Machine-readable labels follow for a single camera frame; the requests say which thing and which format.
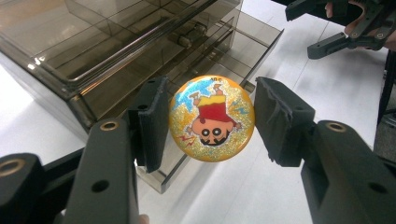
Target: cartoon boy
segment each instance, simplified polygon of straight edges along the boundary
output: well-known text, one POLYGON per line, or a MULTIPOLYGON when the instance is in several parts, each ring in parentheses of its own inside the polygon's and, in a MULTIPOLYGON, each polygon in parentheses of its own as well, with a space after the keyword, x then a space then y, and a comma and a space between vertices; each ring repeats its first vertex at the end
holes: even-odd
POLYGON ((240 122, 236 123, 226 113, 226 96, 219 89, 221 84, 215 84, 213 89, 215 95, 201 96, 199 92, 190 95, 193 104, 198 107, 199 115, 192 122, 191 127, 187 128, 187 132, 194 132, 200 135, 202 144, 206 146, 219 146, 223 144, 230 132, 235 128, 242 128, 240 122))

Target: person's hand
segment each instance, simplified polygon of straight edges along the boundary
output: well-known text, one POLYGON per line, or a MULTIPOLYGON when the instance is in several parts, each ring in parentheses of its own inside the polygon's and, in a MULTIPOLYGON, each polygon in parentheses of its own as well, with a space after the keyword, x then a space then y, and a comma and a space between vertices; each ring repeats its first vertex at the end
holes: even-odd
POLYGON ((139 224, 149 224, 149 216, 148 215, 140 215, 139 216, 139 224))
MULTIPOLYGON (((358 2, 355 2, 355 1, 351 0, 351 1, 349 1, 349 4, 352 4, 352 5, 355 5, 355 6, 360 7, 360 8, 363 10, 363 12, 361 13, 361 15, 360 15, 356 20, 354 20, 352 23, 350 23, 350 24, 348 24, 348 25, 346 26, 344 33, 346 33, 347 35, 349 35, 349 34, 353 31, 353 29, 355 29, 355 27, 358 25, 358 23, 359 23, 361 20, 364 19, 364 16, 365 16, 365 14, 366 14, 365 8, 364 8, 364 4, 363 4, 363 3, 358 3, 358 2)), ((332 17, 332 3, 328 3, 328 4, 326 5, 325 9, 326 9, 326 16, 327 16, 328 18, 331 18, 331 17, 332 17)), ((369 35, 374 35, 375 32, 376 32, 376 30, 373 30, 373 31, 371 31, 371 32, 369 33, 369 35)), ((387 49, 396 51, 396 32, 393 32, 393 33, 388 37, 388 40, 387 40, 387 42, 385 43, 384 47, 387 48, 387 49)))

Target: white table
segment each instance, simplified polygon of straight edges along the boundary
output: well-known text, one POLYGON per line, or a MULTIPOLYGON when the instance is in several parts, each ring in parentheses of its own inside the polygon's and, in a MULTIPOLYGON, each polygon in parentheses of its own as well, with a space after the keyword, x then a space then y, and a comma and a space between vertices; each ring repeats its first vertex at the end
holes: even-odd
MULTIPOLYGON (((317 110, 315 121, 344 122, 373 147, 387 51, 346 49, 308 60, 307 46, 343 27, 308 15, 286 22, 284 8, 269 0, 244 1, 247 14, 285 29, 255 77, 282 81, 317 110)), ((0 57, 0 64, 6 62, 0 57)), ((2 67, 0 74, 0 157, 34 152, 46 164, 84 147, 2 67)), ((310 223, 300 172, 270 162, 255 131, 247 147, 228 161, 191 160, 163 195, 138 181, 140 212, 150 216, 151 224, 310 223)))

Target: gold glitter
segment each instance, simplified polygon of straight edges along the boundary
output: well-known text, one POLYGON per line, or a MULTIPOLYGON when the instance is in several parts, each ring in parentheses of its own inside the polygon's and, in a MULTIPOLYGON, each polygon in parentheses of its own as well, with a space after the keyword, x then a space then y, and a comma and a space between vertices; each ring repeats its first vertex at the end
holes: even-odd
MULTIPOLYGON (((191 123, 199 115, 199 110, 196 106, 193 106, 191 111, 184 104, 175 108, 176 97, 174 97, 170 107, 169 128, 177 145, 187 155, 200 161, 224 161, 230 159, 246 146, 254 130, 254 108, 248 94, 239 85, 228 78, 219 76, 198 77, 193 79, 192 82, 202 80, 203 78, 208 80, 213 77, 217 81, 214 81, 207 88, 207 91, 215 94, 213 86, 220 83, 221 89, 224 95, 226 95, 228 116, 236 123, 240 122, 242 124, 241 129, 237 130, 234 128, 231 131, 228 139, 223 144, 215 147, 204 146, 200 141, 199 135, 187 132, 191 123)), ((180 88, 178 92, 186 90, 186 86, 187 84, 180 88)))

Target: cartoon character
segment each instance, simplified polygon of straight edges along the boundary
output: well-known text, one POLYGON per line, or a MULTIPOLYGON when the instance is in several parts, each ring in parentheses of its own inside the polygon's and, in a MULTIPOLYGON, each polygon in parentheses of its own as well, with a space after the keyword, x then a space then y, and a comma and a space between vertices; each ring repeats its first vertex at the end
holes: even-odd
POLYGON ((193 104, 198 107, 199 115, 186 131, 198 134, 206 146, 219 146, 227 140, 233 129, 242 128, 240 122, 235 122, 227 115, 226 96, 220 86, 221 84, 215 84, 213 89, 216 94, 209 97, 199 96, 199 92, 190 95, 193 104))

